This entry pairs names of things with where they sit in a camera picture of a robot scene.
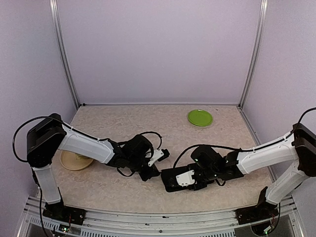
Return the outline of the black tool pouch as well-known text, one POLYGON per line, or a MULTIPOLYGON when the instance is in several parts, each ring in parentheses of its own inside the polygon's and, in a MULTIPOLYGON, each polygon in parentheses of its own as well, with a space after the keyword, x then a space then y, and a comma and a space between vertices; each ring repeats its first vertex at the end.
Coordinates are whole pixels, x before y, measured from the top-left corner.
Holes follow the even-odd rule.
POLYGON ((181 187, 176 181, 176 175, 185 173, 189 170, 195 171, 195 181, 200 179, 205 181, 214 180, 214 182, 216 182, 219 186, 225 185, 226 181, 228 180, 237 179, 244 176, 236 166, 233 166, 232 169, 227 169, 224 172, 216 172, 211 168, 203 169, 197 164, 191 163, 187 166, 163 169, 161 171, 161 179, 165 186, 165 190, 168 193, 189 190, 189 186, 181 187))

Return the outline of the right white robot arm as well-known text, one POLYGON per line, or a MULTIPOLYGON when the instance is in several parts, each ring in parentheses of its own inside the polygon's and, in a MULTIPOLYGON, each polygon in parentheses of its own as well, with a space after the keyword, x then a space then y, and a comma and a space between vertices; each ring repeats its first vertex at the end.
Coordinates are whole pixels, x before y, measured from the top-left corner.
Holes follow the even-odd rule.
POLYGON ((248 151, 232 151, 220 156, 210 145, 198 146, 191 159, 202 171, 206 181, 220 178, 231 180, 266 166, 291 161, 291 165, 259 195, 252 214, 263 219, 280 201, 305 180, 316 175, 316 135, 297 123, 293 130, 279 139, 248 151))

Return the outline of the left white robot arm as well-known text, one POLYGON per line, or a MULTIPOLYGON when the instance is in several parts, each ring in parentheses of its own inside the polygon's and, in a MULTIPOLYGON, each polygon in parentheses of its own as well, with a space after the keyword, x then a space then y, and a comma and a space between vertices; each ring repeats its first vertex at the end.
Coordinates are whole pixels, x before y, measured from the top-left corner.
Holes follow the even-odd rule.
POLYGON ((155 166, 158 151, 142 134, 128 141, 115 142, 76 130, 56 113, 39 119, 40 123, 27 133, 27 162, 50 212, 60 220, 69 215, 69 208, 63 204, 51 167, 57 150, 82 155, 116 169, 129 168, 144 182, 160 175, 155 166))

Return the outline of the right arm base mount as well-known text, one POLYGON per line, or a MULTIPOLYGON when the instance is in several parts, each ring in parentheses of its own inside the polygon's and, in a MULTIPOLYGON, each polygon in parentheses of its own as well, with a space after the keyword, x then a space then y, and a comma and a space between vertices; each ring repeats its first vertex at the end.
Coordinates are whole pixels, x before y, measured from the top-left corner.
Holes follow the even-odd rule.
POLYGON ((276 206, 272 207, 256 207, 249 206, 239 208, 235 211, 236 218, 239 225, 248 224, 278 216, 278 209, 276 206))

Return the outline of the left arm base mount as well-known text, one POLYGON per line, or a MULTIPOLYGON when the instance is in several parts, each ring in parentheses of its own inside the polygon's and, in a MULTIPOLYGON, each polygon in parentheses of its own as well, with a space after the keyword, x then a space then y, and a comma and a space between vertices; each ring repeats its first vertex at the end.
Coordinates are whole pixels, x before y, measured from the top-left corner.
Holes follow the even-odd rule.
POLYGON ((68 224, 83 225, 86 210, 66 206, 61 200, 55 204, 45 204, 43 216, 68 224))

